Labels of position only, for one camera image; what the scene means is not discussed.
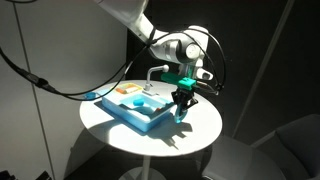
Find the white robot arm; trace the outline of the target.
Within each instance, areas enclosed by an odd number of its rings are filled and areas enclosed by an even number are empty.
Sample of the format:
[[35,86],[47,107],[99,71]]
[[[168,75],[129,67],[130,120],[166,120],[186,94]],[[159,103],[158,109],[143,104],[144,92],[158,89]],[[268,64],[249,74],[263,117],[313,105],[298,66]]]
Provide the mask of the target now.
[[191,25],[175,32],[158,30],[144,14],[148,0],[94,1],[133,32],[154,58],[179,64],[179,77],[213,79],[213,74],[203,68],[209,41],[205,28]]

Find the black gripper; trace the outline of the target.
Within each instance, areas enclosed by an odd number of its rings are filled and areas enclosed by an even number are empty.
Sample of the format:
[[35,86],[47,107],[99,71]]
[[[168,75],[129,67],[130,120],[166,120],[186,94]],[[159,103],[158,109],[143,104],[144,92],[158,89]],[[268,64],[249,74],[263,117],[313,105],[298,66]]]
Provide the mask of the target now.
[[186,90],[183,88],[177,88],[175,91],[171,93],[174,104],[176,105],[175,114],[179,113],[180,104],[184,108],[184,110],[188,110],[190,107],[196,105],[198,100],[194,98],[193,90]]

